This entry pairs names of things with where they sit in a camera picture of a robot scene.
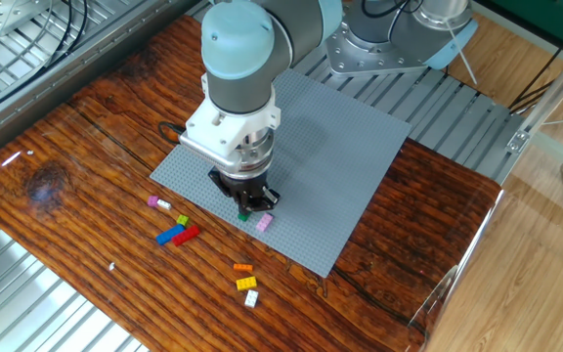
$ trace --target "pink lego brick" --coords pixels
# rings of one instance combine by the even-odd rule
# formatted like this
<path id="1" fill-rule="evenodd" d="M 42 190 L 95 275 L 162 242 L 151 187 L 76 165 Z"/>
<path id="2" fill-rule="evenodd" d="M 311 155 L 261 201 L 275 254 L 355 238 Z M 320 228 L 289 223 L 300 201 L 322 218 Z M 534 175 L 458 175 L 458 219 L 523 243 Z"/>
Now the pink lego brick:
<path id="1" fill-rule="evenodd" d="M 158 200 L 160 200 L 160 197 L 158 196 L 149 196 L 149 199 L 147 199 L 147 205 L 151 207 L 157 207 Z"/>
<path id="2" fill-rule="evenodd" d="M 273 215 L 266 213 L 262 216 L 255 228 L 260 232 L 265 232 L 271 224 L 271 221 L 273 221 Z"/>

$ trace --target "metal grating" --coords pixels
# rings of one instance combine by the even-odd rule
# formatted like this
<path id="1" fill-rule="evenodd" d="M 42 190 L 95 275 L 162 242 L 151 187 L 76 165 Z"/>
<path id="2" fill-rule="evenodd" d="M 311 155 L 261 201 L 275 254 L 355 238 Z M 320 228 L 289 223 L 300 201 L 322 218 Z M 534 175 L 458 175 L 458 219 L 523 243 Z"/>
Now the metal grating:
<path id="1" fill-rule="evenodd" d="M 148 351 L 0 230 L 0 351 Z"/>
<path id="2" fill-rule="evenodd" d="M 189 15 L 201 22 L 209 7 L 202 1 Z M 518 159 L 505 146 L 523 118 L 441 71 L 336 76 L 325 45 L 293 69 L 410 123 L 410 138 L 500 184 Z"/>
<path id="3" fill-rule="evenodd" d="M 82 0 L 71 0 L 73 20 L 65 48 L 79 34 L 83 20 Z M 98 33 L 105 22 L 117 19 L 144 0 L 88 0 L 88 21 L 81 42 Z M 53 0 L 51 11 L 45 10 L 19 28 L 0 37 L 0 99 L 47 65 L 65 34 L 68 4 Z M 55 58 L 62 53 L 55 53 Z"/>

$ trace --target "gray baseplate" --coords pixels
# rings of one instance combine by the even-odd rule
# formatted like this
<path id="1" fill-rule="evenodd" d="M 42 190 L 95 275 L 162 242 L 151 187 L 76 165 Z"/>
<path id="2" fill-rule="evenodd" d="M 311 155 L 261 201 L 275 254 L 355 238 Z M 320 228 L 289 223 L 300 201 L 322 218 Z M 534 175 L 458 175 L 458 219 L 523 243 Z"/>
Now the gray baseplate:
<path id="1" fill-rule="evenodd" d="M 274 84 L 282 120 L 268 181 L 281 200 L 266 232 L 255 229 L 262 213 L 238 219 L 211 165 L 182 146 L 152 179 L 326 277 L 411 126 L 292 70 Z"/>

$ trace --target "wooden table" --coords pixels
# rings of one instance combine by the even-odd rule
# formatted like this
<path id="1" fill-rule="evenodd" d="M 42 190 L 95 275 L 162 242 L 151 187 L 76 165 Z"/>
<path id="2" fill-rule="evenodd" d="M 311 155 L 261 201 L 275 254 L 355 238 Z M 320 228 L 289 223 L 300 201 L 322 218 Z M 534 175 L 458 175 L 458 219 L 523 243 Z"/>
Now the wooden table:
<path id="1" fill-rule="evenodd" d="M 154 351 L 418 349 L 426 324 L 408 324 L 499 185 L 407 140 L 323 280 L 149 178 L 173 148 L 158 122 L 203 99 L 199 35 L 179 19 L 3 148 L 0 227 Z M 159 246 L 179 214 L 201 235 Z M 255 266 L 255 309 L 236 262 Z"/>

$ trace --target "metal mounting plate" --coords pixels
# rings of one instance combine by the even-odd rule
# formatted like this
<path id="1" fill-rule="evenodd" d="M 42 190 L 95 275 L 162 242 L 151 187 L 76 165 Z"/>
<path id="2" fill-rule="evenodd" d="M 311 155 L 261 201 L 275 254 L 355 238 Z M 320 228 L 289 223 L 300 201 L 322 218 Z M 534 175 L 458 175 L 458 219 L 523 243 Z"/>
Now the metal mounting plate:
<path id="1" fill-rule="evenodd" d="M 388 42 L 366 48 L 354 45 L 352 35 L 344 23 L 325 42 L 332 73 L 357 77 L 423 71 L 427 68 Z"/>
<path id="2" fill-rule="evenodd" d="M 17 29 L 22 24 L 25 24 L 29 19 L 36 17 L 44 10 L 49 8 L 49 0 L 20 0 L 14 9 L 12 6 L 15 0 L 0 0 L 0 36 L 6 35 L 11 31 Z"/>

